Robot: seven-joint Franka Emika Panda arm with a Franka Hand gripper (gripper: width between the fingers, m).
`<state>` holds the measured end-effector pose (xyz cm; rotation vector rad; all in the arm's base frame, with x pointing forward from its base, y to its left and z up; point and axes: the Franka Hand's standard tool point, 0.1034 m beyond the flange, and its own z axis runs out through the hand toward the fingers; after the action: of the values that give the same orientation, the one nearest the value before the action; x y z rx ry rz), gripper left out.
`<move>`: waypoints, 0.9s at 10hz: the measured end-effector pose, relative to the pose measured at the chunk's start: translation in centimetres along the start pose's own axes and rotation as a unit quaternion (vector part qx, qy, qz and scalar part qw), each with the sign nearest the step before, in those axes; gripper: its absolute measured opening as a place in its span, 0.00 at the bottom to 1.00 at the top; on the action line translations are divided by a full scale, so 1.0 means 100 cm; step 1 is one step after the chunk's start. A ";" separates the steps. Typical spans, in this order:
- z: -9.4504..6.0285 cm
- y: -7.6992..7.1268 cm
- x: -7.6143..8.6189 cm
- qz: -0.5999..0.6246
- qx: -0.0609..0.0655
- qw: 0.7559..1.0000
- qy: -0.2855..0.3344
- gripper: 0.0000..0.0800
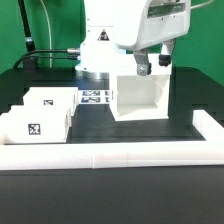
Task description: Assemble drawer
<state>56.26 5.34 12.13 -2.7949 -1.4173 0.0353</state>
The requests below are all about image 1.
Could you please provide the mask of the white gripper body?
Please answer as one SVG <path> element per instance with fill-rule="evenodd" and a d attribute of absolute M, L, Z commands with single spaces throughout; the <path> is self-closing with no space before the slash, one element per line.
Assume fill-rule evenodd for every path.
<path fill-rule="evenodd" d="M 185 35 L 191 0 L 113 0 L 113 38 L 121 49 L 140 50 Z"/>

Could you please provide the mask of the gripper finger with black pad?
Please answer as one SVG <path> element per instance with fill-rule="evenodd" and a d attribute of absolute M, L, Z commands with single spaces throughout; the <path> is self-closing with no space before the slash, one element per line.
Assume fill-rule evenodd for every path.
<path fill-rule="evenodd" d="M 137 74 L 147 76 L 151 74 L 151 63 L 149 62 L 148 50 L 141 49 L 133 52 L 136 64 Z"/>
<path fill-rule="evenodd" d="M 167 67 L 171 64 L 171 57 L 175 47 L 175 40 L 171 39 L 162 43 L 162 49 L 159 55 L 159 65 Z"/>

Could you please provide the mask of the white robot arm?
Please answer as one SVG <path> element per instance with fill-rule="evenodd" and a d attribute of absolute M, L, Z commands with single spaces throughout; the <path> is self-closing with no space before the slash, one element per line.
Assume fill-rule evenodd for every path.
<path fill-rule="evenodd" d="M 76 71 L 108 78 L 112 67 L 129 65 L 137 74 L 171 64 L 175 40 L 190 27 L 191 0 L 83 0 L 86 34 Z"/>

